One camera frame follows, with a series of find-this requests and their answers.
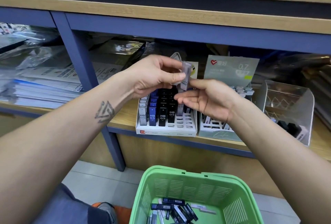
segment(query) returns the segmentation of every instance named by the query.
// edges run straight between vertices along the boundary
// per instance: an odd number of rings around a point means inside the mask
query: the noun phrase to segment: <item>pants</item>
[[[60,184],[31,224],[111,224],[109,214],[76,199]]]

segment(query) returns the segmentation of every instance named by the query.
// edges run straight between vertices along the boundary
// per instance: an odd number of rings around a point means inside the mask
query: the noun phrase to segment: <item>sneaker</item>
[[[115,208],[113,207],[112,204],[108,202],[97,202],[94,203],[92,206],[106,211],[110,216],[111,224],[118,224]]]

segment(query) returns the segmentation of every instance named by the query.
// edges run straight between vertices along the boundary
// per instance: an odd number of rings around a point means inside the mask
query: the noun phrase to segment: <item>floor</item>
[[[116,169],[78,161],[63,180],[76,198],[88,203],[107,201],[132,208],[143,171]],[[254,193],[265,224],[299,224],[286,200]]]

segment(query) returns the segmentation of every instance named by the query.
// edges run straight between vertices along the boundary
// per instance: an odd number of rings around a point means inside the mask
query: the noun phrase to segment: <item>forearm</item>
[[[125,73],[0,138],[0,216],[29,223],[130,98]],[[13,214],[19,209],[20,214]]]
[[[267,170],[304,223],[331,219],[331,164],[240,99],[230,126]]]

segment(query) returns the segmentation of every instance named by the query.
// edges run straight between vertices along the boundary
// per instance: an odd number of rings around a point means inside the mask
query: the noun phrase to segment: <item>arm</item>
[[[254,153],[304,223],[331,220],[331,164],[222,82],[191,80],[199,90],[175,99],[226,121]]]
[[[181,62],[149,56],[0,138],[0,216],[30,223],[100,130],[131,98],[184,79]]]

